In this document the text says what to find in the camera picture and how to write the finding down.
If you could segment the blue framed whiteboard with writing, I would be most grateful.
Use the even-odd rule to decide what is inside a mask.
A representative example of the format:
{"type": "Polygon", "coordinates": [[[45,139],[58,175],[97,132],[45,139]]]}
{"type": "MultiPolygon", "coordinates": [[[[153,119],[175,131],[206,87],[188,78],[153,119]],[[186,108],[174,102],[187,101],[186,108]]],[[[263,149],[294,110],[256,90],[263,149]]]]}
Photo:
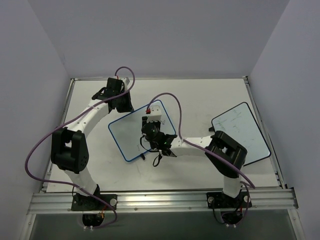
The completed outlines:
{"type": "MultiPolygon", "coordinates": [[[[150,106],[158,106],[161,110],[160,130],[166,134],[176,134],[177,131],[162,101],[155,100],[150,106]]],[[[146,108],[147,106],[144,105],[108,125],[108,129],[126,162],[139,158],[141,154],[145,154],[151,149],[150,144],[145,139],[140,144],[142,117],[147,115],[146,108]]]]}

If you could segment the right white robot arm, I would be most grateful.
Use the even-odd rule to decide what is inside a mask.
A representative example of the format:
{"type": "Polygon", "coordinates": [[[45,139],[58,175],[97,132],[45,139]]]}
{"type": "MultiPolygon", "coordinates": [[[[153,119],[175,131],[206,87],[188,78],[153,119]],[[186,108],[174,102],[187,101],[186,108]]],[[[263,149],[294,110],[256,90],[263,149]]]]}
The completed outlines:
{"type": "Polygon", "coordinates": [[[176,134],[161,132],[161,122],[142,117],[142,136],[153,152],[161,157],[207,157],[223,175],[222,200],[227,206],[240,201],[241,175],[248,151],[223,131],[204,137],[183,138],[176,134]]]}

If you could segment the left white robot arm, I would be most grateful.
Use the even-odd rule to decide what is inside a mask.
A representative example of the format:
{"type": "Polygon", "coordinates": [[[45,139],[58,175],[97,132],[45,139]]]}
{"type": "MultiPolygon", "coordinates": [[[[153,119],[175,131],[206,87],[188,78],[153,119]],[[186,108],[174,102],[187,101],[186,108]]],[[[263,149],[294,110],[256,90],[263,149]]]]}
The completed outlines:
{"type": "Polygon", "coordinates": [[[104,102],[128,90],[129,78],[109,77],[107,84],[96,92],[80,118],[56,130],[51,138],[51,162],[68,175],[77,185],[76,192],[83,197],[83,204],[90,210],[100,206],[101,197],[97,194],[98,184],[93,180],[87,168],[89,150],[87,139],[99,121],[112,110],[118,113],[131,113],[134,108],[130,93],[104,102]]]}

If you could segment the black framed whiteboard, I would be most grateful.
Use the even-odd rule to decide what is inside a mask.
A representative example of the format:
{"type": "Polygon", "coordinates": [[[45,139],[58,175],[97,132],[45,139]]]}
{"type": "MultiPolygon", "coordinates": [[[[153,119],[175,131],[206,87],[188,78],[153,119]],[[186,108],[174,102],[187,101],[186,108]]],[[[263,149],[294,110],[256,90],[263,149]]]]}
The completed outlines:
{"type": "Polygon", "coordinates": [[[247,150],[246,166],[271,156],[270,148],[247,102],[242,102],[211,120],[216,131],[223,131],[247,150]]]}

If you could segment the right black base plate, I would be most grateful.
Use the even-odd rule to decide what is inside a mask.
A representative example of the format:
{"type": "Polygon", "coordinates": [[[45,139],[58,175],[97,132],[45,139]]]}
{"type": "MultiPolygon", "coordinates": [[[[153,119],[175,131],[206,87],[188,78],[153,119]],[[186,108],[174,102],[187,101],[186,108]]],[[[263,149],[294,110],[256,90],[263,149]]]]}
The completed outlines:
{"type": "Polygon", "coordinates": [[[207,192],[206,198],[207,206],[210,209],[245,208],[247,206],[248,193],[241,191],[238,196],[232,198],[222,192],[207,192]]]}

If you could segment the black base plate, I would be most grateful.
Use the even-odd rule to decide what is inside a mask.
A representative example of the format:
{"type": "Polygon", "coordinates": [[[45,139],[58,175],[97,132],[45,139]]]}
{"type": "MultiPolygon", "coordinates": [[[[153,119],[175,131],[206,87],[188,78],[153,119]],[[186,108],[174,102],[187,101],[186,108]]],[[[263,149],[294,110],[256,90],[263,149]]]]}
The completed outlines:
{"type": "Polygon", "coordinates": [[[238,196],[232,198],[222,192],[207,192],[206,198],[207,206],[210,209],[245,208],[247,206],[248,193],[241,191],[238,196]]]}
{"type": "MultiPolygon", "coordinates": [[[[101,200],[111,205],[114,209],[117,208],[118,196],[116,194],[100,194],[98,196],[101,200]]],[[[73,195],[71,211],[86,212],[86,211],[101,211],[105,208],[105,204],[101,201],[92,198],[91,196],[84,196],[79,193],[73,195]]]]}

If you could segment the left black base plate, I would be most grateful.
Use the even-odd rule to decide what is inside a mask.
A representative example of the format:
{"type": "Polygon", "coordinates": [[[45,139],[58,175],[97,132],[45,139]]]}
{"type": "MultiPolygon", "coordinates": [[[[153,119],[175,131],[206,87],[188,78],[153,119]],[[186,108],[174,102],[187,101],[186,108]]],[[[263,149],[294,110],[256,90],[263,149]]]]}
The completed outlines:
{"type": "MultiPolygon", "coordinates": [[[[117,208],[118,196],[116,194],[100,194],[98,196],[101,200],[111,205],[114,209],[117,208]]],[[[86,212],[86,211],[101,211],[105,208],[105,204],[101,201],[92,198],[91,196],[84,196],[79,193],[73,195],[71,211],[86,212]]]]}

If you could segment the aluminium mounting rail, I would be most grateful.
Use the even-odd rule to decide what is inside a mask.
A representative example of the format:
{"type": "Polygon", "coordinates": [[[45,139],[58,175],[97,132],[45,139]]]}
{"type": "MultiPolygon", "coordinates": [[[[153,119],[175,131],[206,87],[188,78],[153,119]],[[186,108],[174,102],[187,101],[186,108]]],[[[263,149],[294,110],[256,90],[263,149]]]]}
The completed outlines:
{"type": "MultiPolygon", "coordinates": [[[[117,192],[116,212],[120,213],[168,213],[207,212],[208,190],[164,192],[117,192]]],[[[298,202],[293,189],[257,188],[249,190],[251,210],[297,209],[298,202]]],[[[76,214],[71,210],[70,193],[34,194],[28,214],[76,214]]]]}

